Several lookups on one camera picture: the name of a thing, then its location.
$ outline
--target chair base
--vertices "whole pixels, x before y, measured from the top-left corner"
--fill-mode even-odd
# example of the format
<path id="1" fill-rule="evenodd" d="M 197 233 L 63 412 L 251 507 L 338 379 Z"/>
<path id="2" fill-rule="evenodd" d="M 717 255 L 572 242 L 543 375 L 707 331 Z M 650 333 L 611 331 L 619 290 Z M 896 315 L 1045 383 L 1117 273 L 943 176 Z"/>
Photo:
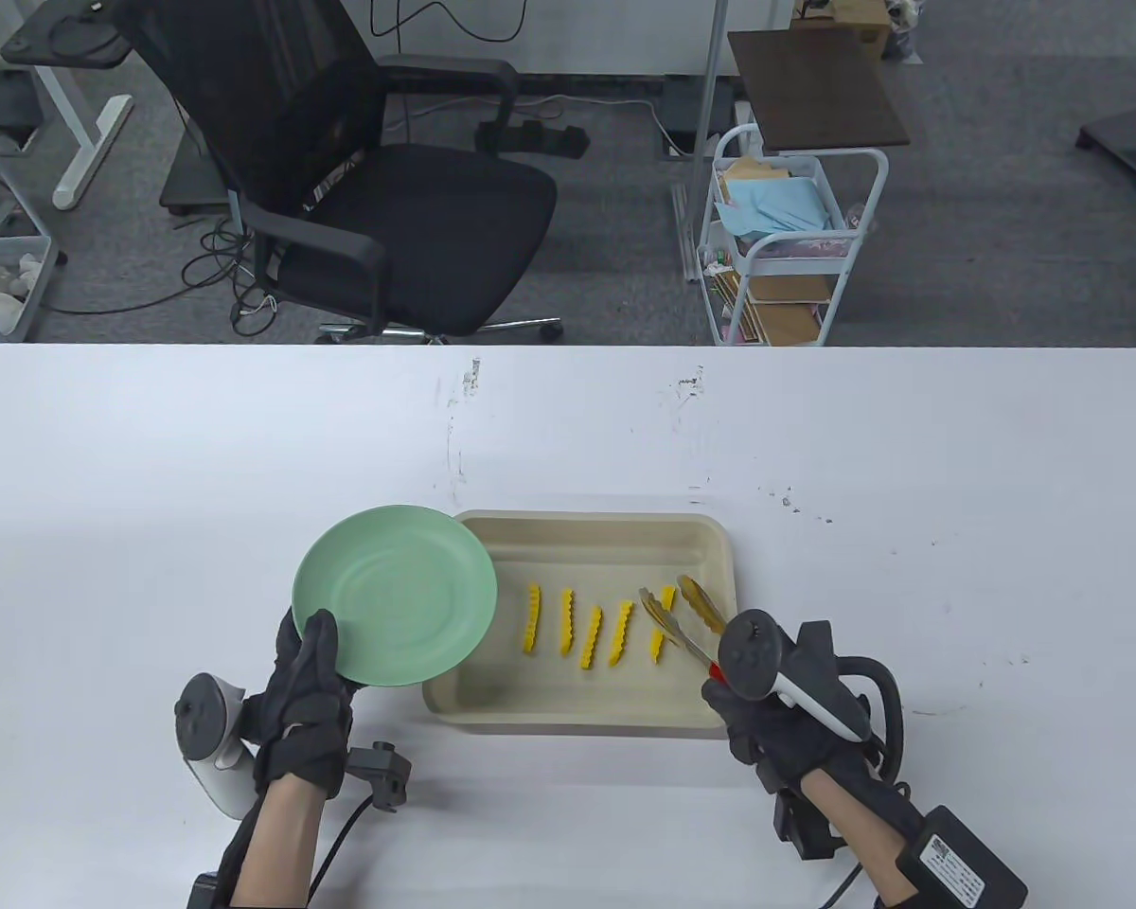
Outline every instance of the chair base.
<path id="1" fill-rule="evenodd" d="M 511 322 L 488 322 L 481 325 L 476 334 L 498 333 L 498 331 L 517 331 L 519 328 L 537 328 L 538 337 L 543 344 L 552 344 L 563 337 L 565 325 L 560 319 L 516 319 Z M 316 339 L 317 344 L 349 344 L 365 339 L 394 339 L 394 341 L 416 341 L 421 344 L 450 344 L 451 339 L 445 334 L 429 334 L 420 328 L 408 328 L 404 326 L 387 326 L 382 334 L 367 333 L 365 325 L 351 322 L 348 325 L 326 324 L 320 325 L 320 336 Z"/>

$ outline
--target floor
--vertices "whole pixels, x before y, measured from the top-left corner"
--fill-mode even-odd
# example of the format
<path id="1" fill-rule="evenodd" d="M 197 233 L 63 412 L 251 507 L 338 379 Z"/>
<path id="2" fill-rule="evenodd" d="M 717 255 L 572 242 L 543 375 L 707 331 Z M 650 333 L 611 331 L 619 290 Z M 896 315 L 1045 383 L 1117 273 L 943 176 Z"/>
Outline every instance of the floor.
<path id="1" fill-rule="evenodd" d="M 1136 345 L 1136 193 L 1108 160 L 1071 147 L 1083 122 L 1136 106 L 1136 0 L 930 0 L 924 65 L 884 81 L 913 144 L 889 152 L 875 233 L 849 286 L 835 344 Z M 179 122 L 139 61 L 83 74 L 93 99 L 131 91 L 135 112 L 72 212 L 48 208 L 70 255 L 48 295 L 103 309 L 160 298 L 200 252 L 203 225 L 157 207 Z M 468 145 L 481 108 L 431 114 L 414 139 Z M 501 317 L 563 316 L 566 342 L 705 343 L 698 291 L 680 281 L 668 186 L 641 108 L 577 105 L 593 135 L 580 161 L 532 159 L 559 182 L 559 209 Z M 53 125 L 17 170 L 36 199 L 70 156 Z M 837 174 L 841 190 L 859 174 Z M 231 290 L 132 312 L 45 312 L 36 341 L 232 342 Z M 304 343 L 321 317 L 282 308 L 258 342 Z M 520 341 L 534 342 L 533 334 Z"/>

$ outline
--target hand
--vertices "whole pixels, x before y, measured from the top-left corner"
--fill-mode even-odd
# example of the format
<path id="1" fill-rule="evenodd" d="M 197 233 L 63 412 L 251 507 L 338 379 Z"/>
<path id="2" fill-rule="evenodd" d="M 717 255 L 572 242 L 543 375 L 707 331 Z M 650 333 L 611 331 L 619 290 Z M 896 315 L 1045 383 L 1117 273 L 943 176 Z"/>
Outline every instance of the hand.
<path id="1" fill-rule="evenodd" d="M 265 693 L 244 701 L 241 735 L 260 744 L 253 775 L 261 793 L 286 774 L 328 793 L 340 792 L 352 724 L 350 701 L 359 684 L 337 675 L 337 619 L 318 610 L 303 627 L 291 611 L 277 631 L 277 658 Z"/>
<path id="2" fill-rule="evenodd" d="M 733 758 L 758 767 L 769 793 L 799 792 L 799 781 L 833 758 L 859 752 L 859 745 L 834 735 L 801 708 L 790 708 L 771 694 L 766 701 L 745 701 L 727 684 L 708 679 L 702 700 L 728 726 Z"/>

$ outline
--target office chair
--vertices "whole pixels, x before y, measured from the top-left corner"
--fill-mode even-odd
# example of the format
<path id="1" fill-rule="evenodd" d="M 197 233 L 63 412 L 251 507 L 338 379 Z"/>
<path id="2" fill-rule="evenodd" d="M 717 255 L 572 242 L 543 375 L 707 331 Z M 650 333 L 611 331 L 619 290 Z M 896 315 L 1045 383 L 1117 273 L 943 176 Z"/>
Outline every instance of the office chair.
<path id="1" fill-rule="evenodd" d="M 488 324 L 546 235 L 554 181 L 495 152 L 382 144 L 401 78 L 494 90 L 499 134 L 517 94 L 511 65 L 376 61 L 342 0 L 117 0 L 110 20 L 204 135 L 252 230 L 257 284 L 353 320 L 320 326 L 317 343 L 563 333 L 559 319 Z"/>

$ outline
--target tray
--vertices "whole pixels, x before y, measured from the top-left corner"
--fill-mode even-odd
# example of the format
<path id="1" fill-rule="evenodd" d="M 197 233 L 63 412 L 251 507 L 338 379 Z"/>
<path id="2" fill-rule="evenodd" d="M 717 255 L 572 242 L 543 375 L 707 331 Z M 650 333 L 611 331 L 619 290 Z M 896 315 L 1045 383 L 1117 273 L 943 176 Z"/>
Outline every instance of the tray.
<path id="1" fill-rule="evenodd" d="M 699 697 L 705 669 L 671 642 L 651 661 L 653 622 L 641 587 L 658 597 L 691 575 L 727 617 L 736 614 L 732 544 L 702 515 L 469 511 L 459 519 L 485 544 L 496 567 L 496 615 L 485 640 L 450 673 L 425 683 L 428 709 L 477 732 L 720 736 L 724 726 Z M 521 652 L 529 585 L 542 587 L 533 654 Z M 576 642 L 560 657 L 560 594 L 576 592 Z M 610 666 L 620 602 L 636 601 L 627 648 Z M 580 668 L 594 603 L 605 620 L 593 669 Z M 682 628 L 715 654 L 719 637 L 680 600 Z"/>

